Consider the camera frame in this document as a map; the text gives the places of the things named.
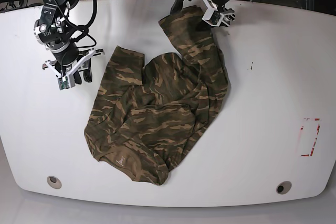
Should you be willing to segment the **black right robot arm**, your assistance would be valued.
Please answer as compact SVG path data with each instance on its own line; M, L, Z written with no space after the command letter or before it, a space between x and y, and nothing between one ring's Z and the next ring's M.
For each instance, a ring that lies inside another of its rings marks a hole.
M46 61L43 69L51 69L60 90L73 88L83 81L92 81L91 58L96 53L94 46L76 44L85 37L90 38L89 28L93 24L98 9L97 0L93 0L93 11L85 25L75 25L69 20L69 11L79 0L43 0L40 19L35 22L34 35L55 57L55 61Z

